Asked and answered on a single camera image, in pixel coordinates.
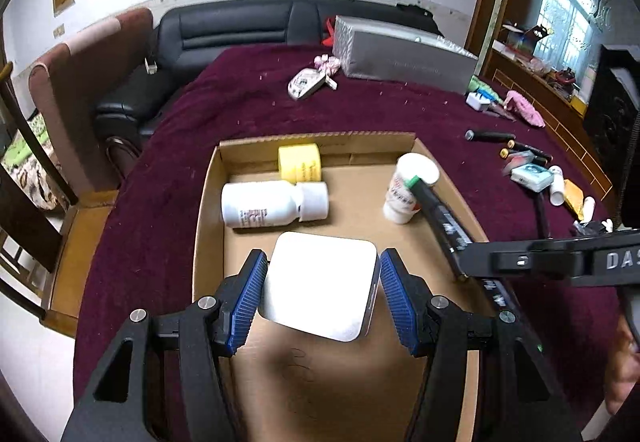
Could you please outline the person's bare right hand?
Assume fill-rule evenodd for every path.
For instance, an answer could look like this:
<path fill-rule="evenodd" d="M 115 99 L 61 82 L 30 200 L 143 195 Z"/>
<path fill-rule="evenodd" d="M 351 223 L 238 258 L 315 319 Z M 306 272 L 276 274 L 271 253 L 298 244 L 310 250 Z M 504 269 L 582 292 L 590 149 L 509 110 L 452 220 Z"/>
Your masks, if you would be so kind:
<path fill-rule="evenodd" d="M 604 402 L 608 414 L 615 415 L 639 381 L 639 348 L 627 320 L 620 315 L 604 378 Z"/>

